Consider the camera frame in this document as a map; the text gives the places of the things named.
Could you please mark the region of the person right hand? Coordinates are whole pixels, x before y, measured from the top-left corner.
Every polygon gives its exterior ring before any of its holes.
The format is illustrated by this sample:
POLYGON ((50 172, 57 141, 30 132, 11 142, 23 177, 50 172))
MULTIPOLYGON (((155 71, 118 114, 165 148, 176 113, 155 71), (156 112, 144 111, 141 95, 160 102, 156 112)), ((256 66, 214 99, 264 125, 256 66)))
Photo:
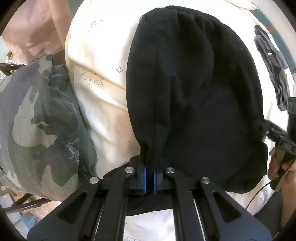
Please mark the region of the person right hand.
POLYGON ((281 226, 285 226, 295 211, 295 161, 289 160, 283 163, 280 158, 280 152, 276 147, 271 149, 269 155, 271 156, 271 161, 267 175, 270 180, 278 177, 279 168, 283 170, 288 169, 285 180, 281 185, 283 208, 280 224, 281 226))

